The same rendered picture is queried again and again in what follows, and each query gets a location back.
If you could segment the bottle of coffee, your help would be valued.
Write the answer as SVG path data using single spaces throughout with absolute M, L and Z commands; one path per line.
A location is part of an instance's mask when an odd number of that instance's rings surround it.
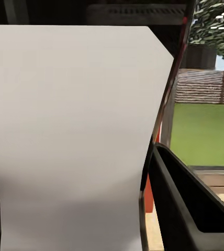
M 149 164 L 196 2 L 0 0 L 0 251 L 149 251 Z

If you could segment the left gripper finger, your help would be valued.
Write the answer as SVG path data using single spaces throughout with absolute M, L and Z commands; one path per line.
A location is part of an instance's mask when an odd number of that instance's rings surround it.
M 156 142 L 149 180 L 164 251 L 224 251 L 224 201 Z

